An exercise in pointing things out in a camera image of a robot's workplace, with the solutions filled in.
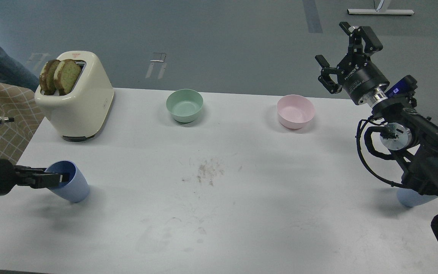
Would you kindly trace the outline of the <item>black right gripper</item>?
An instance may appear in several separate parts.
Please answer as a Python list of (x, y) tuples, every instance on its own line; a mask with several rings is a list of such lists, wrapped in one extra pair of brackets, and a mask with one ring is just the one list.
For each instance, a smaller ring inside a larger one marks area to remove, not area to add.
[[(388, 79), (370, 61), (370, 57), (384, 47), (370, 26), (351, 26), (346, 21), (339, 23), (341, 29), (348, 35), (348, 49), (338, 68), (331, 67), (321, 54), (315, 60), (321, 67), (319, 82), (330, 92), (338, 94), (345, 91), (356, 104), (366, 103), (363, 97), (376, 88), (382, 91), (389, 85)], [(330, 75), (336, 75), (336, 83)]]

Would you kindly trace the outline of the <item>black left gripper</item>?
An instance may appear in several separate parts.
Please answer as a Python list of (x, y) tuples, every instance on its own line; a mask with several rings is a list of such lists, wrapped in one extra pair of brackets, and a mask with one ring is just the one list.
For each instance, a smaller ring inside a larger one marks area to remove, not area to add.
[(16, 186), (29, 186), (33, 189), (61, 188), (70, 180), (69, 173), (45, 173), (46, 168), (15, 166)]

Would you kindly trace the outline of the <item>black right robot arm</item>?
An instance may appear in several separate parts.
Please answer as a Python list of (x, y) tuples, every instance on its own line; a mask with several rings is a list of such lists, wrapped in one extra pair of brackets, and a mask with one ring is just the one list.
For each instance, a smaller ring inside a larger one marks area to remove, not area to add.
[[(339, 23), (348, 35), (346, 55), (332, 67), (321, 54), (319, 82), (331, 94), (345, 91), (356, 105), (368, 104), (371, 116), (359, 121), (355, 135), (357, 153), (374, 177), (392, 187), (409, 189), (421, 196), (438, 196), (438, 126), (416, 111), (417, 80), (407, 75), (392, 87), (372, 62), (383, 45), (369, 26)], [(376, 158), (394, 160), (403, 170), (400, 183), (377, 175), (367, 165), (361, 150)]]

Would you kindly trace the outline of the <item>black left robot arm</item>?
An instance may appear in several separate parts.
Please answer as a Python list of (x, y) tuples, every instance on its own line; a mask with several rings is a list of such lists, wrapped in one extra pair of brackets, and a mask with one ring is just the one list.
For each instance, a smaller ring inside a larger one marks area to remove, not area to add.
[(0, 196), (8, 194), (14, 186), (29, 186), (33, 189), (56, 188), (69, 182), (69, 173), (47, 172), (45, 168), (13, 165), (0, 158)]

